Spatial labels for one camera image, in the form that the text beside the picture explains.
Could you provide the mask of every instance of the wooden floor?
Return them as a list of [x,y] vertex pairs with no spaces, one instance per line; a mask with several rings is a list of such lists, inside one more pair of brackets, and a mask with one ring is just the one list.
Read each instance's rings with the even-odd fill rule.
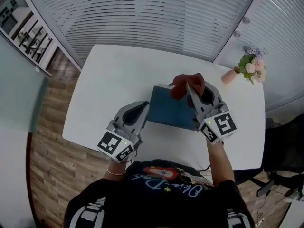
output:
[[[69,142],[62,137],[68,106],[79,77],[79,71],[59,50],[51,63],[52,74],[30,152],[30,181],[33,203],[39,220],[47,227],[63,226],[69,200],[91,182],[100,179],[108,165],[99,153]],[[266,174],[258,178],[267,181]],[[254,220],[265,197],[256,197],[258,186],[248,181],[239,186]],[[276,191],[285,193],[283,187]],[[260,227],[276,228],[285,214],[283,195],[271,192],[260,212],[266,217]]]

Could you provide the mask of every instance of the flower vase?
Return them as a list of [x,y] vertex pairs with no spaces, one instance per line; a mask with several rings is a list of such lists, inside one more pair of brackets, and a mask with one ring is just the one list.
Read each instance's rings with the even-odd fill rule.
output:
[[223,75],[222,82],[226,85],[230,84],[239,73],[240,73],[239,68],[235,66],[232,70],[229,70],[227,73]]

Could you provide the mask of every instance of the green leaf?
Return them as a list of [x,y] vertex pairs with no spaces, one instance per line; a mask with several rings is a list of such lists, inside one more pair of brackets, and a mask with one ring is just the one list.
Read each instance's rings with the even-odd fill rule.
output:
[[245,68],[245,65],[254,59],[255,55],[244,55],[238,63],[238,67]]
[[240,67],[239,68],[240,73],[244,74],[246,73],[246,69],[244,67]]
[[250,82],[253,84],[253,81],[252,81],[252,79],[251,79],[251,77],[253,76],[253,74],[248,73],[248,72],[245,72],[245,73],[243,73],[243,75],[244,75],[244,78],[249,79]]

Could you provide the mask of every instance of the black chair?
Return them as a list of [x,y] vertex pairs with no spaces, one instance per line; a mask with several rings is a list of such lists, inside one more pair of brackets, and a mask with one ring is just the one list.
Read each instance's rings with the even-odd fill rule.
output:
[[[254,178],[263,170],[270,179],[268,183]],[[291,171],[299,175],[288,178],[278,175],[275,171]],[[270,192],[273,185],[290,188],[288,193],[292,193],[303,186],[302,172],[304,172],[304,114],[285,125],[266,129],[262,166],[259,169],[234,171],[234,175],[237,185],[250,180],[260,186],[261,188],[256,192],[257,197],[260,197]]]

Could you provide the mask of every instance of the red cloth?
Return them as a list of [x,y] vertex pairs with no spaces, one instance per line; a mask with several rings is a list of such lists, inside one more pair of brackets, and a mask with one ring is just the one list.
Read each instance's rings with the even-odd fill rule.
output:
[[171,90],[171,97],[181,100],[187,93],[186,83],[196,90],[199,96],[202,96],[205,90],[205,80],[200,73],[193,75],[180,74],[177,75],[172,82],[174,88]]

